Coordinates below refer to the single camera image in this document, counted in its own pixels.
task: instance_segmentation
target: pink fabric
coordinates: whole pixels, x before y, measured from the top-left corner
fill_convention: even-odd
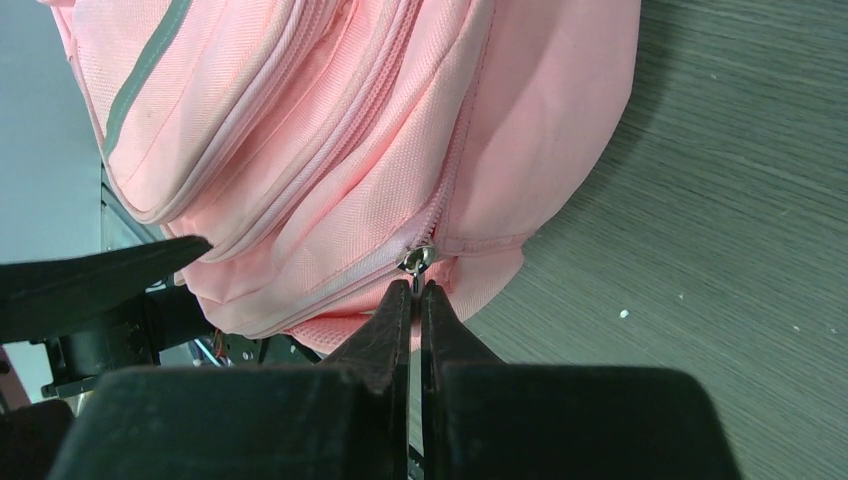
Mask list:
[[[99,141],[168,6],[54,7]],[[215,245],[182,274],[226,332],[329,352],[422,243],[464,320],[606,146],[638,22],[619,0],[195,1],[107,170],[136,218]]]

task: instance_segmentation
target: zipper track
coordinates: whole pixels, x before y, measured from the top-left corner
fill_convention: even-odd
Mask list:
[[[472,85],[476,85],[476,79],[479,73],[480,66],[478,65],[477,72],[475,72],[475,75],[472,78]],[[468,133],[468,126],[471,120],[470,117],[471,112],[473,110],[473,101],[475,97],[476,88],[470,89],[469,92],[466,94],[462,105],[459,108],[457,120],[454,123],[454,132],[448,144],[448,154],[445,158],[442,179],[439,182],[439,188],[436,189],[432,200],[423,210],[422,213],[424,213],[424,218],[426,221],[421,223],[421,226],[414,234],[413,240],[410,242],[409,245],[407,245],[407,249],[425,246],[433,241],[433,234],[435,233],[436,226],[441,220],[441,216],[444,213],[445,207],[447,206],[448,201],[450,200],[450,197],[453,194],[457,173],[459,171],[459,161],[464,151],[465,139]],[[410,221],[414,221],[416,217],[417,215],[413,216]],[[403,230],[405,227],[406,226],[401,227],[398,232]],[[394,258],[396,258],[397,255],[400,253],[402,252],[394,252]],[[356,264],[349,266],[346,271],[354,270],[362,262],[367,261],[367,259],[368,257],[365,257]],[[320,314],[326,307],[332,305],[333,303],[341,300],[344,297],[358,294],[364,291],[365,289],[376,285],[377,283],[390,280],[392,277],[399,276],[400,274],[401,272],[397,269],[397,266],[394,262],[390,264],[383,264],[375,268],[371,273],[369,273],[365,277],[359,280],[355,280],[354,282],[341,287],[339,290],[330,293],[323,299],[313,303],[312,305],[301,310],[295,315],[290,316],[284,321],[285,323],[289,324],[289,326],[287,326],[286,328],[291,328]],[[259,336],[271,335],[277,331],[279,331],[278,326],[272,327],[261,332]]]
[[[321,163],[317,165],[315,170],[312,172],[308,171],[308,163],[307,165],[304,165],[292,181],[292,184],[299,183],[298,178],[303,175],[307,175],[307,177],[303,183],[296,188],[294,193],[287,195],[286,189],[283,189],[279,196],[274,199],[268,208],[264,209],[262,215],[256,219],[253,225],[248,228],[247,232],[242,235],[241,238],[229,246],[223,246],[223,251],[220,254],[210,256],[206,259],[206,261],[218,262],[229,260],[261,243],[262,240],[264,240],[271,231],[273,231],[273,228],[276,225],[280,225],[287,221],[287,218],[291,216],[294,208],[300,204],[315,184],[323,179],[327,172],[335,168],[335,166],[337,166],[340,161],[356,147],[370,125],[373,124],[377,117],[377,113],[385,104],[386,95],[388,95],[394,85],[394,81],[397,78],[397,72],[400,70],[400,64],[403,59],[401,52],[409,42],[409,38],[412,35],[412,25],[418,15],[420,5],[420,0],[411,0],[406,11],[396,12],[397,17],[393,22],[396,23],[396,25],[392,26],[387,32],[387,36],[390,39],[389,42],[387,42],[387,48],[378,53],[372,71],[369,72],[368,77],[366,77],[362,88],[357,94],[357,97],[364,94],[364,100],[361,101],[361,105],[359,107],[361,114],[354,116],[354,118],[350,121],[352,125],[342,127],[344,130],[340,135],[341,138],[339,138],[335,145],[331,147],[330,151]],[[352,104],[356,103],[359,102],[356,98],[354,98]],[[285,198],[288,198],[288,200],[283,202],[281,205],[278,204],[281,199]],[[257,230],[259,231],[258,234],[251,234],[251,231],[255,232]]]

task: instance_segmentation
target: wood grain surface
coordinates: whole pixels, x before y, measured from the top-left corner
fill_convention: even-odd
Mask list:
[[[844,0],[644,0],[609,148],[469,327],[509,361],[685,370],[747,478],[848,478],[846,127]]]

